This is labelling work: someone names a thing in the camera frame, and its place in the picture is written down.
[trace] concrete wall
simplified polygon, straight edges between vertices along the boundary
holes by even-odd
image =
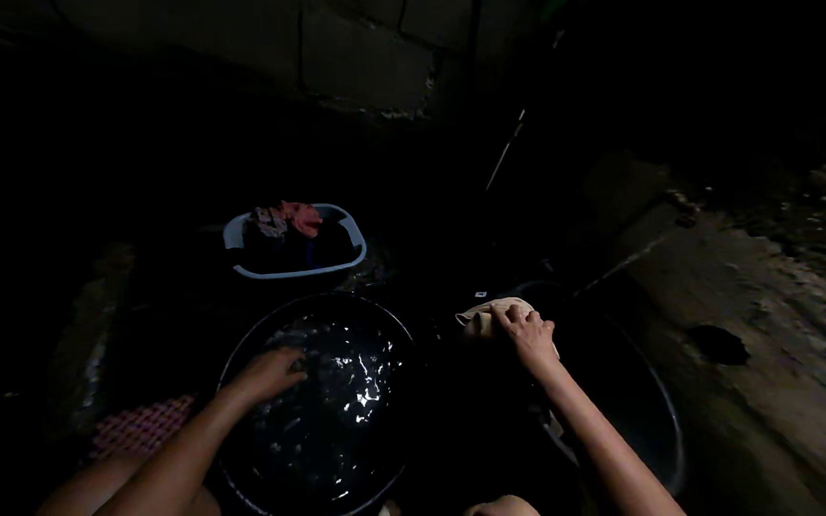
[[[623,153],[599,161],[585,191],[618,228],[672,185],[670,167]],[[658,205],[623,230],[615,261],[658,243],[593,296],[671,388],[691,463],[688,509],[826,514],[826,266],[737,229],[734,211],[700,213],[690,229],[674,224],[679,215]],[[746,364],[706,358],[685,332],[699,325],[740,337]]]
[[[497,59],[528,0],[57,0],[64,20],[99,44],[142,57],[190,49],[270,79],[268,91],[390,118],[458,114],[469,55]],[[470,49],[472,18],[480,18]],[[57,24],[38,0],[0,0],[0,21]],[[490,82],[496,75],[485,77]]]

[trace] water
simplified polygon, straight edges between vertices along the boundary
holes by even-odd
[[[251,471],[269,489],[316,503],[352,498],[393,471],[384,449],[385,416],[394,343],[358,322],[304,316],[282,327],[263,346],[304,350],[308,379],[247,417]]]

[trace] red cloth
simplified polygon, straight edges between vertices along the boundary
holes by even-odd
[[[309,239],[317,236],[320,223],[324,221],[317,213],[313,205],[305,203],[279,202],[279,207],[256,207],[254,209],[256,217],[254,222],[260,227],[260,231],[268,237],[277,238],[282,236],[287,229],[286,221],[292,223],[292,227]]]
[[[317,230],[320,229],[320,223],[324,221],[323,218],[317,214],[317,210],[313,205],[289,203],[297,205],[292,216],[292,227],[298,229],[305,237],[313,239],[317,236]]]

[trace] beige cloth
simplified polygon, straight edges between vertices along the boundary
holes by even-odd
[[[469,311],[464,313],[454,314],[458,323],[465,327],[465,337],[470,339],[474,337],[482,337],[485,339],[493,338],[493,314],[490,313],[489,308],[493,306],[501,306],[503,311],[509,311],[513,305],[522,307],[522,312],[528,315],[534,311],[528,301],[521,298],[501,298],[487,301],[482,305],[477,305]],[[560,358],[560,352],[557,351],[556,344],[554,344],[554,353],[556,358]]]
[[[496,501],[481,503],[465,511],[465,516],[541,516],[523,498],[506,495]]]

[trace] cloth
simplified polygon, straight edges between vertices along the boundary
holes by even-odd
[[[278,207],[256,207],[250,216],[250,222],[264,235],[273,238],[283,236],[289,229],[287,224],[291,223],[296,231],[313,239],[323,221],[313,205],[285,201],[280,201]]]
[[[465,516],[541,516],[530,503],[515,495],[506,495],[481,503],[465,511]]]
[[[151,455],[184,426],[195,400],[184,395],[107,416],[95,425],[89,456],[103,459],[119,451]]]
[[[534,307],[532,307],[528,301],[521,298],[501,298],[487,301],[482,305],[473,307],[469,311],[454,315],[458,323],[464,325],[466,338],[493,338],[493,314],[489,311],[489,308],[497,305],[501,306],[503,311],[508,311],[513,305],[518,305],[522,307],[525,315],[534,311]],[[556,344],[554,344],[554,353],[556,353],[556,358],[560,358],[560,352],[557,350]]]

